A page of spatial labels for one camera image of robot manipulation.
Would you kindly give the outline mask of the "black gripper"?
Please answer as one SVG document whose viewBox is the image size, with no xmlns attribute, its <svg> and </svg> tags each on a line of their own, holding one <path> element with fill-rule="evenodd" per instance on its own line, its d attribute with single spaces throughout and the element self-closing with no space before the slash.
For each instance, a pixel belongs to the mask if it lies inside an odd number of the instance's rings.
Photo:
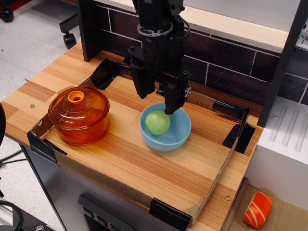
<svg viewBox="0 0 308 231">
<path fill-rule="evenodd" d="M 155 81 L 165 87 L 165 114 L 172 115 L 183 107 L 191 93 L 189 71 L 181 63 L 184 41 L 190 35 L 184 23 L 152 25 L 139 23 L 137 27 L 142 46 L 129 48 L 131 73 L 137 94 L 141 99 L 152 94 Z"/>
</svg>

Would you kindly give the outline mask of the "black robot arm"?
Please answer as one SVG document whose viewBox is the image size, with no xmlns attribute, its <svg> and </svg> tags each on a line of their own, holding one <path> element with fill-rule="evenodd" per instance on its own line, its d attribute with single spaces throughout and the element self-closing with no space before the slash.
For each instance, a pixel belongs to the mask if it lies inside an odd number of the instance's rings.
<svg viewBox="0 0 308 231">
<path fill-rule="evenodd" d="M 137 94 L 144 99 L 155 90 L 155 83 L 165 98 L 165 113 L 173 114 L 183 107 L 191 92 L 191 76 L 182 64 L 184 42 L 191 27 L 180 13 L 181 0 L 135 0 L 139 17 L 137 26 L 141 47 L 131 46 L 131 72 Z"/>
</svg>

